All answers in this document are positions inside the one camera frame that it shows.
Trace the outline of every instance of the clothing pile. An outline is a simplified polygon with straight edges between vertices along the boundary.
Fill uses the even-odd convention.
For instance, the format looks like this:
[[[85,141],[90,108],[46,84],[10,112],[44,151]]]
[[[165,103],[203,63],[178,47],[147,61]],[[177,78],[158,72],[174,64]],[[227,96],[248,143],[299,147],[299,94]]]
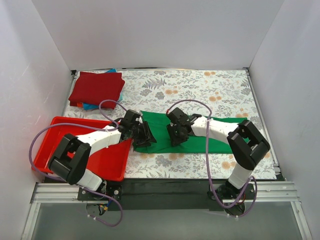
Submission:
[[[100,102],[106,99],[121,101],[121,91],[124,85],[122,73],[115,69],[105,73],[81,71],[69,97],[70,106],[90,110],[97,109]],[[107,101],[102,104],[102,107],[115,109],[116,103]]]

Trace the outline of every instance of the gray floor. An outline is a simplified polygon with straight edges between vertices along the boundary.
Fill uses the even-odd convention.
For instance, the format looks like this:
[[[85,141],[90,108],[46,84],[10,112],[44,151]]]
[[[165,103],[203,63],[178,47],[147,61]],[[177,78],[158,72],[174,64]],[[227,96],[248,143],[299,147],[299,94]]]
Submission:
[[[127,210],[124,213],[122,223],[110,228],[87,218],[84,203],[41,204],[32,239],[302,239],[290,202],[257,202],[250,214],[238,221],[205,210]],[[116,222],[119,212],[107,212],[102,217]]]

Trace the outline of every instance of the table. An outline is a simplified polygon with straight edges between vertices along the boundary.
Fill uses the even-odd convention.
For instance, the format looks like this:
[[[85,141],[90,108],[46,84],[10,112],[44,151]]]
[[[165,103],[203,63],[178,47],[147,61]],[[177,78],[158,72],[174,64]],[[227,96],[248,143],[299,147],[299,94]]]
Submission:
[[[169,106],[182,99],[195,99],[209,105],[212,115],[218,118],[247,117],[266,136],[259,117],[255,99],[245,70],[121,70],[125,85],[122,89],[123,104],[137,112],[165,113]],[[183,102],[179,107],[187,114],[207,115],[208,110],[193,102]],[[124,116],[117,106],[103,110],[112,119]],[[84,110],[70,106],[65,117],[103,120],[98,109]],[[232,154],[209,155],[211,176],[226,179],[236,162]],[[253,172],[257,179],[275,179],[274,156],[269,152]],[[125,178],[208,178],[205,155],[160,153],[146,154],[130,150]]]

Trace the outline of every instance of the white wall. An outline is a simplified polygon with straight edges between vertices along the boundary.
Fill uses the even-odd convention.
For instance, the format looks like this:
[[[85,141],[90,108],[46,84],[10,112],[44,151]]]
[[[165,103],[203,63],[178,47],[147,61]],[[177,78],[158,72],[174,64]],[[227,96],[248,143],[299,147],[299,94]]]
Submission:
[[[70,71],[31,0],[0,0],[0,36],[0,239],[14,240],[35,186],[29,145],[61,113]]]
[[[320,239],[320,2],[286,0],[250,74],[284,176]]]
[[[70,69],[248,67],[283,0],[33,0]]]

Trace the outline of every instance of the red plastic bin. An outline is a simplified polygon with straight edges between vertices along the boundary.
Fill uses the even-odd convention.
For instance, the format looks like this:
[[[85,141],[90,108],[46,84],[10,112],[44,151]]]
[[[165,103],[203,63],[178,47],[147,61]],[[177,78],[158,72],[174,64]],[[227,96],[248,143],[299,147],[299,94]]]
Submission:
[[[81,124],[95,128],[104,128],[109,121],[56,116],[51,125],[60,123]],[[83,135],[93,132],[79,126],[56,126],[50,128],[42,141],[39,151],[34,159],[34,165],[44,173],[53,173],[49,170],[47,163],[65,134]],[[111,145],[101,149],[89,157],[87,168],[99,177],[110,181],[122,181],[125,177],[128,154],[131,147],[131,139],[119,144]]]

